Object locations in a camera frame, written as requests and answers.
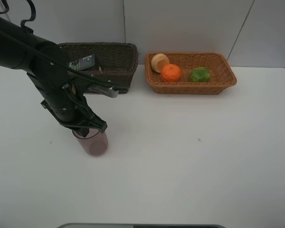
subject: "white tabletop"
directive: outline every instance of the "white tabletop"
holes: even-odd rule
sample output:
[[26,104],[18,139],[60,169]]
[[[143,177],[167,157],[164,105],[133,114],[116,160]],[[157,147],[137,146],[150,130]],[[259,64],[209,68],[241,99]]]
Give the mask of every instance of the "white tabletop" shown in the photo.
[[233,67],[220,95],[87,95],[109,150],[91,157],[0,67],[0,227],[66,223],[285,228],[285,69]]

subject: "basket rim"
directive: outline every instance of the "basket rim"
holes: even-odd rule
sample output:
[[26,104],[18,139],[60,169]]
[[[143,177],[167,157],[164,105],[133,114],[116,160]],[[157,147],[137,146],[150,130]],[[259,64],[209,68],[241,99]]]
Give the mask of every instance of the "basket rim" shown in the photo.
[[136,45],[132,43],[119,43],[119,42],[64,42],[58,44],[58,46],[62,45],[120,45],[120,46],[132,46],[134,48],[136,47]]
[[179,51],[165,51],[165,52],[150,52],[148,54],[146,54],[145,56],[145,71],[147,72],[147,70],[152,70],[151,69],[151,64],[149,62],[149,56],[150,55],[154,55],[154,54],[185,54],[185,55],[200,55],[200,54],[211,54],[211,55],[215,55],[218,56],[219,58],[221,58],[225,64],[225,66],[227,67],[227,69],[229,70],[229,72],[231,73],[231,77],[232,77],[232,81],[228,82],[228,83],[222,83],[222,82],[154,82],[149,78],[149,74],[146,74],[146,80],[148,82],[149,85],[154,86],[154,87],[162,87],[162,86],[166,86],[166,87],[175,87],[177,85],[185,85],[185,86],[190,86],[190,87],[230,87],[230,86],[234,86],[237,83],[237,78],[235,77],[230,65],[228,64],[226,58],[217,52],[179,52]]
[[133,67],[133,69],[129,70],[129,71],[110,71],[110,70],[103,70],[101,72],[99,72],[98,70],[94,70],[94,71],[90,71],[90,70],[87,70],[87,71],[84,71],[86,74],[89,74],[89,73],[93,73],[94,76],[98,76],[98,75],[103,75],[103,74],[106,74],[106,73],[113,73],[113,74],[119,74],[119,75],[122,75],[122,74],[134,74],[134,70],[136,70],[137,67]]

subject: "brown wicker basket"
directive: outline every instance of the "brown wicker basket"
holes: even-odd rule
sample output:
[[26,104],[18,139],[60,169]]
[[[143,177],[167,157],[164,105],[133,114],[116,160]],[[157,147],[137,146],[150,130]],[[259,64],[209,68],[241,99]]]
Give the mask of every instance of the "brown wicker basket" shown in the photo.
[[[160,74],[151,69],[151,59],[158,53],[165,54],[170,63],[182,69],[182,78],[176,83],[162,82]],[[191,71],[196,67],[205,67],[210,70],[209,82],[195,83],[189,81]],[[224,89],[234,86],[237,79],[234,76],[226,59],[217,53],[180,53],[156,52],[149,53],[145,59],[145,72],[148,84],[159,94],[201,94],[215,95]]]
[[[138,52],[134,44],[124,43],[63,43],[59,44],[65,51],[67,62],[75,61],[95,54],[102,71],[84,71],[94,75],[95,78],[110,80],[111,83],[130,87],[132,77],[138,65]],[[120,90],[125,94],[128,89]]]

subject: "plastic cup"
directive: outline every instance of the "plastic cup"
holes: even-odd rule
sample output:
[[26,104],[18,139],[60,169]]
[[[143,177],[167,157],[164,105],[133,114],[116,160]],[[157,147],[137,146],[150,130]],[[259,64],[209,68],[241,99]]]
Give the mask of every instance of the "plastic cup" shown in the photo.
[[85,152],[92,156],[103,155],[108,149],[108,138],[106,133],[101,133],[97,129],[90,128],[89,134],[85,137],[82,137],[77,132],[73,131],[73,135],[77,138],[78,142],[85,150]]

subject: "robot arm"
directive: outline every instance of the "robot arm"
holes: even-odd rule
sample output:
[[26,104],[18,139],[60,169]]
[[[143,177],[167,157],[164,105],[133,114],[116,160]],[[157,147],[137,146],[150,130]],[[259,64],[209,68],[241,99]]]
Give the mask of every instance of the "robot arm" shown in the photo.
[[[23,20],[21,27],[0,18],[0,66],[26,71],[44,97],[42,106],[62,126],[75,130],[83,137],[86,137],[89,128],[103,133],[107,128],[106,122],[87,105],[83,93],[93,86],[101,94],[116,97],[120,88],[66,67],[67,57],[59,46],[33,35],[33,30],[25,26],[25,22],[34,20],[36,15],[33,3],[27,1],[32,16],[29,20]],[[2,3],[7,12],[6,0]],[[70,79],[67,71],[78,77]]]

